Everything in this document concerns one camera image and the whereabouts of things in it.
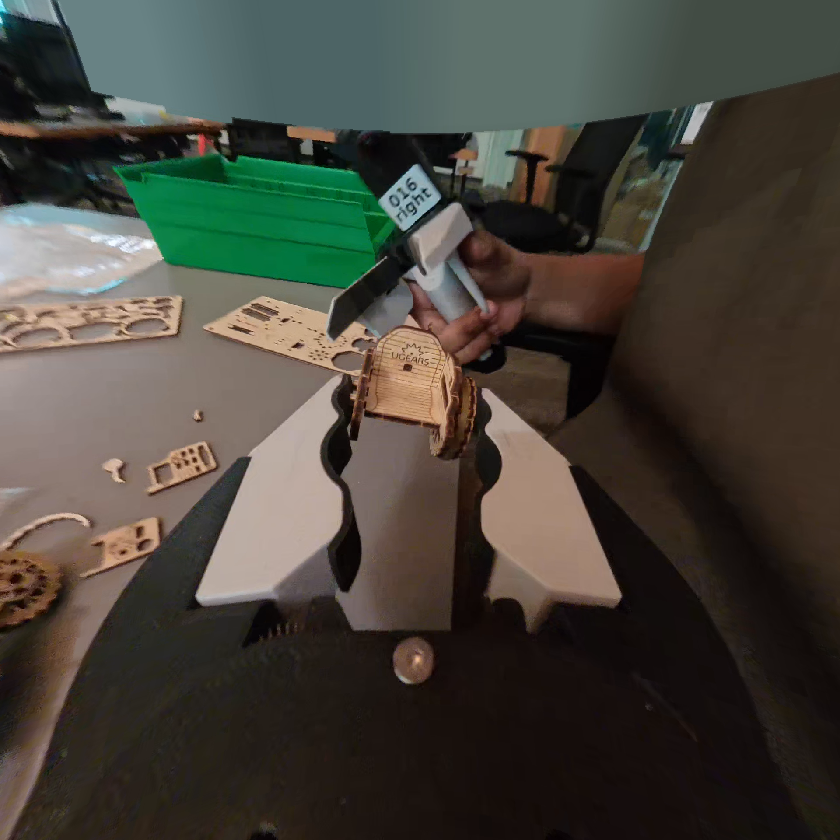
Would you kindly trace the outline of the wooden motorcycle model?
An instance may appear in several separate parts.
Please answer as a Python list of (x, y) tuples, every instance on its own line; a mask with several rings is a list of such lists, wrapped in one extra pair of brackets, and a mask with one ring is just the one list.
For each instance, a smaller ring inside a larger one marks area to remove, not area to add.
[(10, 631), (48, 612), (61, 588), (61, 573), (44, 556), (18, 549), (27, 536), (59, 522), (90, 529), (92, 522), (75, 512), (37, 518), (12, 532), (1, 546), (1, 630)]

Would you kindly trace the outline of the black office chair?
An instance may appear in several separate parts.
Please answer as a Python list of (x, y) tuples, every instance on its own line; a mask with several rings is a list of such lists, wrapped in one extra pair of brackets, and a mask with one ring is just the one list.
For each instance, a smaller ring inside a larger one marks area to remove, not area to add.
[(497, 203), (495, 222), (490, 224), (487, 212), (486, 227), (524, 253), (591, 251), (607, 189), (649, 117), (650, 112), (587, 122), (563, 162), (547, 167), (557, 175), (553, 210), (531, 203)]

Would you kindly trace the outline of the grey desk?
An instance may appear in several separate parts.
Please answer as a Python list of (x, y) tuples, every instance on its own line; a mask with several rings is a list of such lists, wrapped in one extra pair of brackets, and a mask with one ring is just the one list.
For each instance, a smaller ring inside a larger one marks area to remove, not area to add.
[[(212, 338), (206, 319), (326, 290), (158, 265), (123, 298), (183, 298), (178, 335), (2, 354), (2, 487), (30, 519), (168, 528), (141, 565), (82, 580), (28, 638), (7, 838), (553, 838), (561, 802), (550, 642), (457, 635), (256, 634), (266, 610), (196, 590), (251, 451), (332, 378)], [(195, 423), (193, 412), (203, 411)], [(147, 467), (206, 441), (217, 469), (148, 496)], [(101, 469), (125, 463), (125, 484)]]

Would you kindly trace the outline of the wooden parts sheet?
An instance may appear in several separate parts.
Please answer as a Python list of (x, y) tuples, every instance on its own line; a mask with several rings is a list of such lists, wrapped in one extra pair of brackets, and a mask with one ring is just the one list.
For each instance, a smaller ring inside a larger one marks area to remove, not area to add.
[(326, 334), (328, 315), (269, 297), (258, 297), (204, 325), (218, 338), (355, 377), (376, 339), (353, 323), (336, 340)]
[(2, 308), (1, 353), (65, 350), (174, 337), (183, 298), (132, 297)]

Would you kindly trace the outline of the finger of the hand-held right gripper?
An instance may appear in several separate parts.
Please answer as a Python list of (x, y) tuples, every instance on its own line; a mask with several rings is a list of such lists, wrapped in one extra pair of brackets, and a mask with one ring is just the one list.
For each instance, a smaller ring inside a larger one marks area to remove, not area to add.
[(382, 301), (396, 289), (403, 277), (403, 268), (394, 257), (381, 258), (357, 281), (332, 299), (327, 322), (326, 335), (337, 340), (353, 323), (369, 309)]
[(394, 288), (378, 297), (362, 313), (362, 325), (371, 335), (386, 335), (405, 324), (413, 310), (410, 288)]

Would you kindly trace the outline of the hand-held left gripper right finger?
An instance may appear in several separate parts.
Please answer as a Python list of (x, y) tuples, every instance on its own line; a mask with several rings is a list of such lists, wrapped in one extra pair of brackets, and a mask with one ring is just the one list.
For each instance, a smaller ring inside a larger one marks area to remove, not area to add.
[(528, 633), (557, 605), (617, 607), (623, 594), (570, 463), (492, 391), (479, 390), (477, 407), (486, 598), (516, 603)]

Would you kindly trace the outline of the person's right forearm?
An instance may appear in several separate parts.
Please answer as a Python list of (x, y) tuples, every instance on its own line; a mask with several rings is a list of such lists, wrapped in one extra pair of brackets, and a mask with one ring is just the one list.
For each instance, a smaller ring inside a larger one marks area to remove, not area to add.
[(524, 320), (560, 331), (616, 336), (643, 275), (635, 255), (526, 255)]

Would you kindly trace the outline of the small wooden panel round holes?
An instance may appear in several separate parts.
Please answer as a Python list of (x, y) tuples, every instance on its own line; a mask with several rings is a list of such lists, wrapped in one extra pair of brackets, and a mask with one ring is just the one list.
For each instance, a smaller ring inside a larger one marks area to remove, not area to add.
[(94, 568), (80, 572), (81, 579), (148, 557), (161, 545), (161, 520), (145, 518), (121, 526), (98, 536), (91, 545), (101, 549), (100, 561)]

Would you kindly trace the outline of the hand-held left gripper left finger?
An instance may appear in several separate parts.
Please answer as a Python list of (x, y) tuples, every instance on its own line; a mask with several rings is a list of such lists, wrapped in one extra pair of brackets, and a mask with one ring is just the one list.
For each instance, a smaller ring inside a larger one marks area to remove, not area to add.
[(348, 592), (361, 536), (343, 472), (353, 383), (336, 375), (250, 455), (196, 590), (202, 606), (306, 606)]

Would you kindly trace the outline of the clear plastic bag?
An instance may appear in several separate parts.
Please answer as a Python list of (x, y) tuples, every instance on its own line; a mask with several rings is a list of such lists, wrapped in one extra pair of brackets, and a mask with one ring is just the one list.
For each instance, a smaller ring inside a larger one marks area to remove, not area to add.
[(2, 207), (3, 305), (101, 295), (163, 260), (136, 217), (36, 203)]

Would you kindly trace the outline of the wooden background table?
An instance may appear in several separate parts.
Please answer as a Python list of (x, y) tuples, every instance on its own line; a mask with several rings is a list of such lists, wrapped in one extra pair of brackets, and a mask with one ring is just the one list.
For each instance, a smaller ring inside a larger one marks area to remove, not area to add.
[(1, 121), (1, 135), (21, 140), (90, 140), (99, 137), (148, 137), (165, 135), (206, 135), (217, 137), (226, 130), (222, 122), (175, 118), (152, 122), (133, 120)]

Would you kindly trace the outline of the green plastic bin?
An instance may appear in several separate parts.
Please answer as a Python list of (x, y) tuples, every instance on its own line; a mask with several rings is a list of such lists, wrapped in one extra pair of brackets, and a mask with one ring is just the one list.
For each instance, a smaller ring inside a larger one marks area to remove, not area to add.
[(350, 170), (210, 154), (115, 173), (173, 266), (344, 289), (395, 236)]

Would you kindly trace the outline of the wooden sidecar model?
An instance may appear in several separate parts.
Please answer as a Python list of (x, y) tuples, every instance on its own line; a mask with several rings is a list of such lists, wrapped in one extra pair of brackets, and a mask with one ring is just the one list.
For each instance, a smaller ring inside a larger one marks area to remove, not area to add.
[(444, 351), (437, 336), (397, 327), (364, 355), (349, 437), (357, 439), (365, 417), (376, 417), (428, 429), (431, 455), (458, 459), (473, 434), (478, 401), (475, 381)]

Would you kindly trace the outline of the slotted small wooden panel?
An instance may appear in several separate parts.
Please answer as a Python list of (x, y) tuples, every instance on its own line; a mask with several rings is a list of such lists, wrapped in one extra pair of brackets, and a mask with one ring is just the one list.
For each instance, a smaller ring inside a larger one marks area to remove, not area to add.
[(217, 469), (215, 454), (206, 441), (195, 442), (172, 450), (161, 461), (147, 467), (148, 496), (178, 487), (188, 481), (214, 472)]

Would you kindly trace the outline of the person's right hand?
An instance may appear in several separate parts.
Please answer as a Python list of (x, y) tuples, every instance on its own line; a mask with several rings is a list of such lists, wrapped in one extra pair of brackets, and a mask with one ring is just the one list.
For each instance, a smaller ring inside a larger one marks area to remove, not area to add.
[(523, 254), (483, 230), (468, 236), (458, 253), (486, 300), (486, 311), (475, 304), (460, 318), (447, 318), (426, 291), (412, 283), (410, 315), (459, 365), (469, 365), (483, 361), (522, 320), (530, 270)]

